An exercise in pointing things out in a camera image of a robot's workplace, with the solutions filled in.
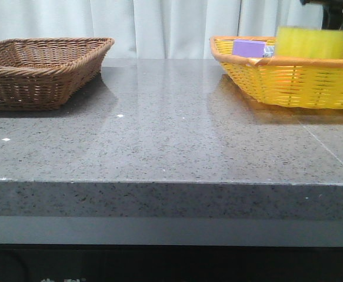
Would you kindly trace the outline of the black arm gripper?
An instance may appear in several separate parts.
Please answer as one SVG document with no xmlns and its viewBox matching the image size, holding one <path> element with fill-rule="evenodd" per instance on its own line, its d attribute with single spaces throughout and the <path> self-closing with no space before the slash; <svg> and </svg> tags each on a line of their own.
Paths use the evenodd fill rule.
<svg viewBox="0 0 343 282">
<path fill-rule="evenodd" d="M 343 30 L 343 1 L 300 0 L 301 5 L 318 4 L 322 6 L 322 29 Z"/>
</svg>

